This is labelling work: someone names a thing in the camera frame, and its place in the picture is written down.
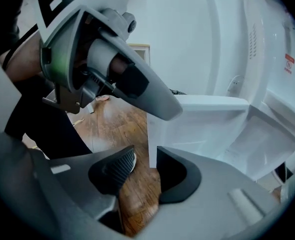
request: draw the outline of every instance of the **person's leg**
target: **person's leg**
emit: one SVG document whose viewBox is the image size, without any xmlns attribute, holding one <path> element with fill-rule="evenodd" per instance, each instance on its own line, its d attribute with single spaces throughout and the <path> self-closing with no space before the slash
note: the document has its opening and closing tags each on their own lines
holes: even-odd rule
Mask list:
<svg viewBox="0 0 295 240">
<path fill-rule="evenodd" d="M 22 97 L 15 107 L 5 132 L 22 140 L 26 133 L 50 159 L 92 153 L 82 141 L 65 111 L 42 102 L 52 90 L 42 76 L 15 83 Z"/>
</svg>

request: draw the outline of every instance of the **wooden floor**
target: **wooden floor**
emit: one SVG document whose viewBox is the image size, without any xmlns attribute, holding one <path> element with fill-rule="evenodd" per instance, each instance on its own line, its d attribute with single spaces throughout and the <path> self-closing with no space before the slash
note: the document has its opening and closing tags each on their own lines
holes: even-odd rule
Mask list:
<svg viewBox="0 0 295 240">
<path fill-rule="evenodd" d="M 161 193 L 160 176 L 149 167 L 147 116 L 120 98 L 110 97 L 107 101 L 96 101 L 94 113 L 86 109 L 77 115 L 69 114 L 85 144 L 93 152 L 113 147 L 134 145 L 137 162 L 134 171 L 126 180 L 119 196 L 125 234 L 134 236 L 152 218 L 158 209 Z M 34 142 L 24 138 L 30 147 Z"/>
</svg>

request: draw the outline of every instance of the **ribbed black pad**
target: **ribbed black pad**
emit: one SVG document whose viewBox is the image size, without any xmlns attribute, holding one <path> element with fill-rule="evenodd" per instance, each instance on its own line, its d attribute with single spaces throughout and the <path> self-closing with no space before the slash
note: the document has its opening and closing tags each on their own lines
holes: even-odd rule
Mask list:
<svg viewBox="0 0 295 240">
<path fill-rule="evenodd" d="M 134 149 L 128 146 L 92 165 L 88 171 L 89 180 L 102 194 L 118 196 L 133 168 L 133 161 Z"/>
</svg>

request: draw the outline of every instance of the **white wall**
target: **white wall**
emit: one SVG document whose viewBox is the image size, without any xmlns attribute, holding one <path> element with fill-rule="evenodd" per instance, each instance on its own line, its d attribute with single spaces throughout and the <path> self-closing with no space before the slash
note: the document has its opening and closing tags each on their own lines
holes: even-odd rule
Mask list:
<svg viewBox="0 0 295 240">
<path fill-rule="evenodd" d="M 127 39 L 128 44 L 150 44 L 147 19 L 147 0 L 129 0 L 127 12 L 135 16 L 136 28 Z"/>
<path fill-rule="evenodd" d="M 207 0 L 146 0 L 152 69 L 171 88 L 205 94 L 212 61 Z"/>
</svg>

